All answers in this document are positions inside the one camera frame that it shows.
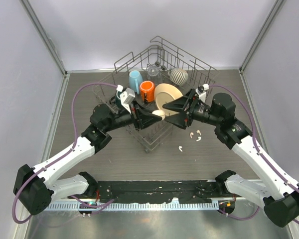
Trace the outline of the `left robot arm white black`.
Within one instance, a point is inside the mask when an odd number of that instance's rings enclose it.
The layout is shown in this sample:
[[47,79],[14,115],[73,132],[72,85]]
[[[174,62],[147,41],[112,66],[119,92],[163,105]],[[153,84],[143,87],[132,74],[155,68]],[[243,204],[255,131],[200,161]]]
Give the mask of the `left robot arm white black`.
[[30,215],[44,211],[51,202],[72,196],[82,195],[92,198],[97,190],[96,180],[87,172],[61,180],[60,177],[79,162],[102,150],[112,139],[109,131],[133,125],[135,129],[145,129],[163,120],[162,110],[149,110],[132,103],[130,110],[117,113],[106,104],[99,104],[90,116],[90,125],[81,136],[52,158],[33,167],[25,164],[18,169],[13,188],[15,201],[20,201]]

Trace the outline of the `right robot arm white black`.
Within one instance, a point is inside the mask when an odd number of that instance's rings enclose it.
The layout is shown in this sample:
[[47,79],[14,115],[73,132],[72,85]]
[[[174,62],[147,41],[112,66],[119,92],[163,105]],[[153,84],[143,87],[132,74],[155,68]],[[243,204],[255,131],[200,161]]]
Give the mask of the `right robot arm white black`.
[[261,179],[263,186],[252,183],[227,170],[216,177],[215,191],[219,196],[242,196],[264,210],[268,219],[285,227],[299,216],[299,182],[288,175],[262,149],[253,132],[235,117],[236,105],[231,96],[217,93],[211,105],[204,102],[205,93],[190,90],[186,95],[163,108],[175,114],[166,121],[186,129],[196,120],[215,126],[217,139],[240,156]]

